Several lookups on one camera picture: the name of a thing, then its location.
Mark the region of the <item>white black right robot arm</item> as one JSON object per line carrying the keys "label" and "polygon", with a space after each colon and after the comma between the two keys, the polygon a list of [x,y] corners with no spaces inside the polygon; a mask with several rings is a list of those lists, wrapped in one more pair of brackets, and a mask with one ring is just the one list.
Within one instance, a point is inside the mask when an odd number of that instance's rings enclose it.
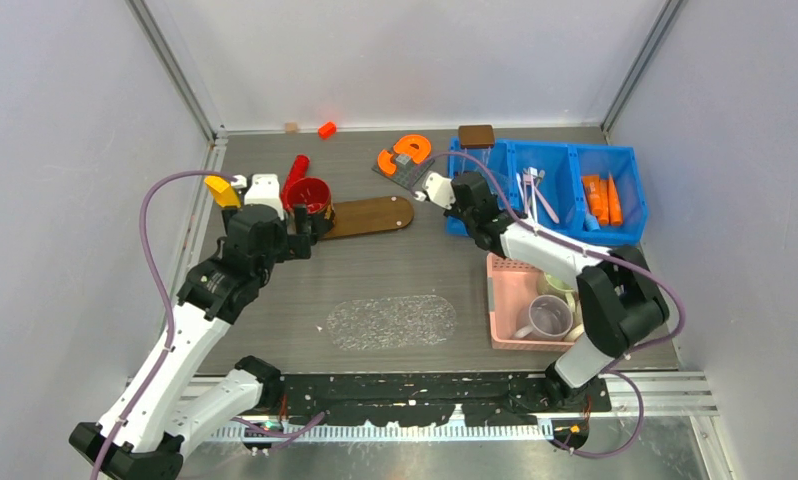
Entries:
{"label": "white black right robot arm", "polygon": [[586,385],[670,315],[658,281],[633,246],[600,248],[577,241],[500,205],[478,171],[447,178],[429,173],[415,197],[460,220],[474,243],[502,259],[530,265],[575,289],[583,334],[545,370],[544,399],[571,410]]}

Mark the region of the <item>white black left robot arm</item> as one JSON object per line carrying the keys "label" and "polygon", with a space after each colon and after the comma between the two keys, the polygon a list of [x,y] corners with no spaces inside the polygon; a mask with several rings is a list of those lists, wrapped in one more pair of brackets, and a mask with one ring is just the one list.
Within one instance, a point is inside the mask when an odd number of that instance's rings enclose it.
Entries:
{"label": "white black left robot arm", "polygon": [[70,435],[70,445],[91,463],[93,479],[175,479],[220,427],[251,409],[271,413],[284,396],[280,371],[246,356],[215,386],[179,404],[198,367],[268,285],[274,267],[310,258],[316,241],[306,209],[285,210],[277,175],[199,174],[223,209],[225,234],[215,253],[189,270],[174,298],[151,253],[147,214],[154,194],[177,177],[155,183],[142,201],[141,246],[165,307],[165,326],[115,403]]}

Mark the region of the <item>light green mug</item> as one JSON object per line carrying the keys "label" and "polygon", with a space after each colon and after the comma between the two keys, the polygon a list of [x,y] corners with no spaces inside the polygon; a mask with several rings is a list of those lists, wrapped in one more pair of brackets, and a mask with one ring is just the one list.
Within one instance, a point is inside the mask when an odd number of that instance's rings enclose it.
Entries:
{"label": "light green mug", "polygon": [[576,290],[549,273],[542,273],[538,277],[537,291],[539,295],[553,295],[562,299],[571,310],[577,306]]}

